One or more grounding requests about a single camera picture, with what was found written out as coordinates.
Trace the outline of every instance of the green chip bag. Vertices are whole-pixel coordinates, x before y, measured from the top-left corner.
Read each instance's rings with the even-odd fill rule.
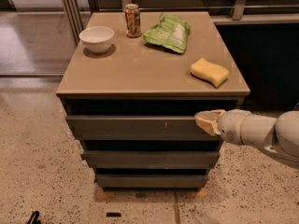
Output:
[[[160,23],[151,27],[144,35],[145,41],[183,53],[187,46],[191,26],[176,15],[159,16]]]

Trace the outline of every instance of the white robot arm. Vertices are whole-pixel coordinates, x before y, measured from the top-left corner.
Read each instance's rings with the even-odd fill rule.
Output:
[[[275,119],[239,109],[212,110],[197,113],[195,120],[207,133],[228,143],[254,146],[278,161],[299,164],[299,111]]]

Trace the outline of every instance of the brown can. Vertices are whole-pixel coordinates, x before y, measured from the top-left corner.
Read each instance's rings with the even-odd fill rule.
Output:
[[[127,35],[129,37],[141,36],[140,10],[137,4],[128,4],[124,7],[125,19],[127,21]]]

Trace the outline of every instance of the sponge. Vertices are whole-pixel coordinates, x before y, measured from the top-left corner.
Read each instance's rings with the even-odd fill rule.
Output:
[[[191,74],[212,83],[216,88],[229,76],[228,69],[201,58],[191,65]]]

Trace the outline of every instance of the white bowl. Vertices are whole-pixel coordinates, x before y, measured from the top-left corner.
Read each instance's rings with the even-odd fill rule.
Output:
[[[106,26],[94,26],[79,34],[85,48],[93,53],[105,53],[112,45],[114,32]]]

